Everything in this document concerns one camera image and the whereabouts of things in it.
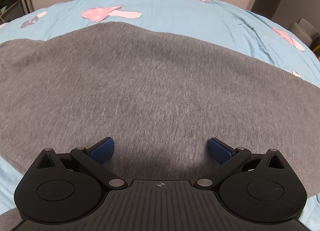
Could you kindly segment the grey knit pants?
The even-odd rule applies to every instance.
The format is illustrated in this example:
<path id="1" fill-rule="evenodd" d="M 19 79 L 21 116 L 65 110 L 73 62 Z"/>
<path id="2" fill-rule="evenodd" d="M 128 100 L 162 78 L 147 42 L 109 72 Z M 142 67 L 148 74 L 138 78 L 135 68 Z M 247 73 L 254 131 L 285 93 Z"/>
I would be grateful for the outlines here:
<path id="1" fill-rule="evenodd" d="M 210 137 L 277 148 L 319 193 L 319 87 L 208 42 L 122 22 L 1 44 L 1 156 L 25 172 L 39 152 L 112 137 L 105 167 L 189 179 L 216 167 Z"/>

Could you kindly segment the grey chair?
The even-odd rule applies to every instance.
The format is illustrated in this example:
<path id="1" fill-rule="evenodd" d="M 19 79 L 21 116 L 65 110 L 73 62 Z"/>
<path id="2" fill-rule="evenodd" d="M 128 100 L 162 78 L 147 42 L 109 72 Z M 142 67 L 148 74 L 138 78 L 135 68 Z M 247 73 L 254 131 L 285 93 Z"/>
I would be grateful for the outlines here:
<path id="1" fill-rule="evenodd" d="M 296 35 L 308 47 L 319 37 L 318 30 L 306 19 L 300 18 L 289 26 L 289 31 Z"/>

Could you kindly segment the light blue mushroom bedsheet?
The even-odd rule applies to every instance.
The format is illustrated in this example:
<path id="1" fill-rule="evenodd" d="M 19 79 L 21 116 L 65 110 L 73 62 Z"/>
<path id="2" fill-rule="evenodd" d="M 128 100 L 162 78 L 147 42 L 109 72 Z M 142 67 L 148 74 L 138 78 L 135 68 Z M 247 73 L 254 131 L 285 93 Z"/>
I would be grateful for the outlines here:
<path id="1" fill-rule="evenodd" d="M 75 0 L 44 8 L 1 26 L 1 44 L 47 41 L 99 23 L 122 22 L 156 33 L 191 37 L 256 58 L 319 87 L 319 62 L 304 44 L 292 46 L 288 31 L 253 12 L 217 0 Z M 25 172 L 1 156 L 1 230 L 21 220 L 12 201 Z M 319 193 L 308 196 L 300 218 L 319 230 Z"/>

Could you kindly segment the grey bedside drawer cabinet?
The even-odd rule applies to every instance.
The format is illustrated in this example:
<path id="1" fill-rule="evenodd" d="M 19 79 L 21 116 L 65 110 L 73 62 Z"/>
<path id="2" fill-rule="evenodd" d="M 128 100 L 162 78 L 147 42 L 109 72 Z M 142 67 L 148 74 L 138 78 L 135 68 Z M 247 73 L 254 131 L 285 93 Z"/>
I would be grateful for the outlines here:
<path id="1" fill-rule="evenodd" d="M 11 22 L 25 15 L 21 0 L 1 0 L 1 24 Z"/>

